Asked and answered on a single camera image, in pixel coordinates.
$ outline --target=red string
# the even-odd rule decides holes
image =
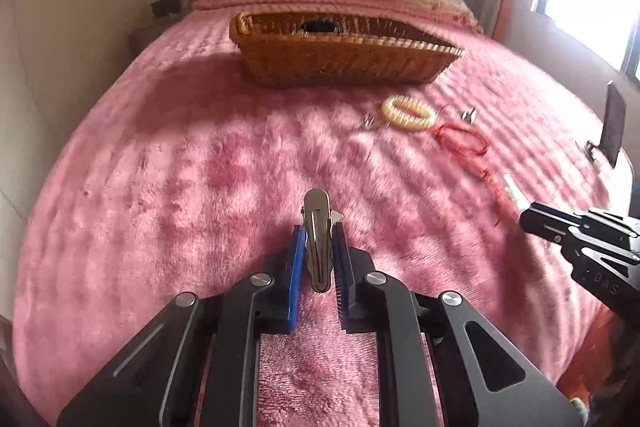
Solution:
[[[468,134],[477,140],[477,144],[472,146],[457,141],[451,132],[446,133],[447,130]],[[489,185],[494,193],[498,221],[500,221],[504,211],[502,205],[503,189],[495,180],[492,172],[487,167],[482,167],[476,159],[478,156],[484,156],[489,150],[489,139],[477,129],[455,123],[443,123],[441,126],[432,128],[432,131],[441,147],[449,150],[467,171]]]

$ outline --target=woven basket rim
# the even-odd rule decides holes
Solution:
[[[283,35],[283,34],[266,34],[266,33],[257,33],[252,32],[251,28],[245,22],[246,17],[248,16],[258,16],[258,15],[279,15],[279,14],[309,14],[309,15],[318,15],[323,12],[318,10],[308,11],[308,10],[300,10],[300,11],[252,11],[252,12],[240,12],[239,14],[234,16],[235,30],[236,34],[234,35],[237,39],[241,41],[282,41],[282,42],[327,42],[334,44],[370,44],[375,46],[392,46],[396,48],[410,48],[410,49],[420,49],[420,50],[430,50],[435,52],[447,53],[456,56],[461,56],[464,52],[462,48],[459,48],[453,42],[450,42],[449,39],[441,37],[438,34],[432,33],[427,30],[423,30],[413,26],[411,23],[407,23],[404,21],[399,21],[396,19],[391,19],[388,17],[377,17],[375,15],[364,15],[364,14],[342,14],[339,12],[324,12],[327,15],[347,15],[352,17],[366,17],[366,18],[379,18],[386,19],[393,22],[398,22],[401,24],[406,24],[412,26],[418,31],[425,32],[434,38],[446,42],[448,45],[443,46],[440,44],[433,44],[425,41],[417,41],[412,39],[400,39],[397,37],[379,37],[372,36],[369,34],[360,34],[360,33],[350,33],[345,32],[341,34],[334,33],[304,33],[304,34],[291,34],[291,35]]]

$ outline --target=yellow bracelet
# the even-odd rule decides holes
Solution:
[[[409,131],[424,131],[436,122],[436,112],[431,107],[416,98],[400,94],[390,96],[382,103],[382,114],[390,123]]]

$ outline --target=folded pink blanket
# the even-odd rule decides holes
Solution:
[[[486,165],[532,200],[607,206],[610,171],[575,139],[596,117],[500,44],[398,0],[200,0],[78,127],[44,185],[20,259],[20,384],[54,422],[173,295],[226,291],[285,245],[307,190],[324,188],[351,245],[409,289],[462,293],[552,381],[600,304],[556,247],[526,237],[429,133],[360,129],[397,92],[492,140]],[[466,54],[435,84],[266,90],[228,39],[242,9],[344,10],[435,30]],[[300,324],[262,341],[260,425],[376,425],[375,343],[340,331],[335,293],[305,281]]]

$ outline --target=silver screw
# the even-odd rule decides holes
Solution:
[[[267,286],[271,283],[271,276],[268,273],[257,273],[251,276],[251,284],[254,286]]]
[[[386,276],[380,272],[369,272],[366,274],[365,279],[369,284],[375,284],[376,286],[380,286],[386,282]]]
[[[180,306],[180,308],[188,308],[189,306],[193,306],[193,303],[195,301],[195,295],[189,292],[178,293],[178,295],[175,297],[175,303]]]
[[[455,292],[444,292],[442,294],[442,302],[447,306],[459,306],[462,304],[462,297]]]

